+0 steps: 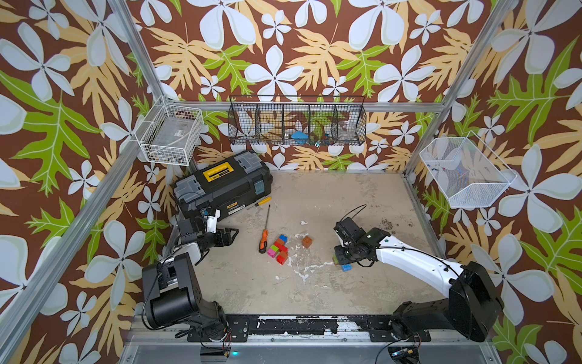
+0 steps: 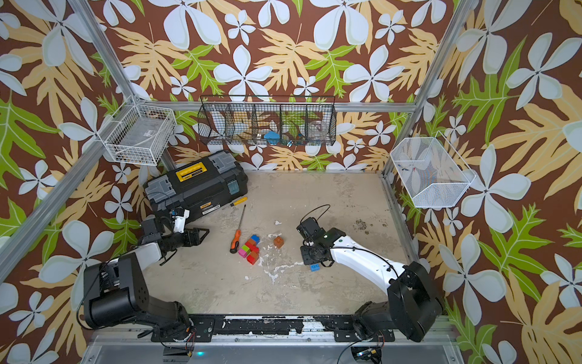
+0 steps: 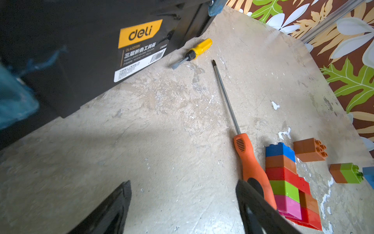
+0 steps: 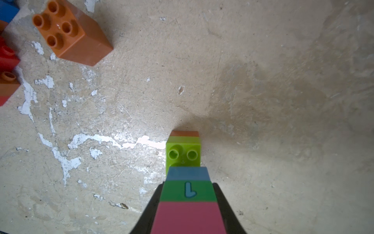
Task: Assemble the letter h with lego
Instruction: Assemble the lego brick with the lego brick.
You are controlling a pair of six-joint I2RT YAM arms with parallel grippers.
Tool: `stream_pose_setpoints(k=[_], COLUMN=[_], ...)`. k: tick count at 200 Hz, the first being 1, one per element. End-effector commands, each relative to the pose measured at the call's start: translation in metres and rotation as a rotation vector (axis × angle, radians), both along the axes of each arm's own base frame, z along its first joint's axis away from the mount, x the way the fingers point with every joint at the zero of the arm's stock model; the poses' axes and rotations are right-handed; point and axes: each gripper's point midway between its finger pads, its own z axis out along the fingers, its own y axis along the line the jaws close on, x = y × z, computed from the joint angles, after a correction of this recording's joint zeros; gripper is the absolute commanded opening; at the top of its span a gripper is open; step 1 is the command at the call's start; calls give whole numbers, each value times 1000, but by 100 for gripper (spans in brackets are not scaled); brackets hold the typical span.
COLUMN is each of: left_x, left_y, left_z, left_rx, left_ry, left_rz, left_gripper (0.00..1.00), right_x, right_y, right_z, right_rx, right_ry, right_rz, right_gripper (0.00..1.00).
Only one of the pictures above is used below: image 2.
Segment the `red long lego brick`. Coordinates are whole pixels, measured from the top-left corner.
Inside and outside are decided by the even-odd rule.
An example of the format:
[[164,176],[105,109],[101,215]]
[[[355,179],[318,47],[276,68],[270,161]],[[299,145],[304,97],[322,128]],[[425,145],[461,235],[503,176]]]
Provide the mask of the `red long lego brick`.
[[251,253],[259,253],[259,248],[255,244],[251,244],[249,242],[245,243],[245,248]]

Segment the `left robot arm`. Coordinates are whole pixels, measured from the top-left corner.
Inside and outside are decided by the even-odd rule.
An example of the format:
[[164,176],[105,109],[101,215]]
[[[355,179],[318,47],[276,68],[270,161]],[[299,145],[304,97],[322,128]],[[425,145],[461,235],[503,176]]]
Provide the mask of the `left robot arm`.
[[186,308],[177,301],[151,296],[142,271],[150,265],[164,265],[180,248],[200,245],[210,230],[183,227],[176,231],[171,225],[167,234],[156,217],[142,221],[141,228],[142,237],[134,249],[85,269],[83,298],[78,309],[83,311],[86,328],[146,325],[153,341],[164,344],[189,341],[195,326]]

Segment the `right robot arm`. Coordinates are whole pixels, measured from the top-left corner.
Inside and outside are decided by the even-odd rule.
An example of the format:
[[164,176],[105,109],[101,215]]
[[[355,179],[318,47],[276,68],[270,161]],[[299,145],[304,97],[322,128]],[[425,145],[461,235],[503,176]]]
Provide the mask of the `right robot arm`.
[[419,262],[384,258],[335,227],[324,230],[313,217],[303,218],[296,230],[303,238],[300,252],[305,265],[344,265],[386,294],[386,301],[364,303],[354,313],[357,338],[371,340],[396,329],[409,341],[421,342],[443,314],[442,295]]

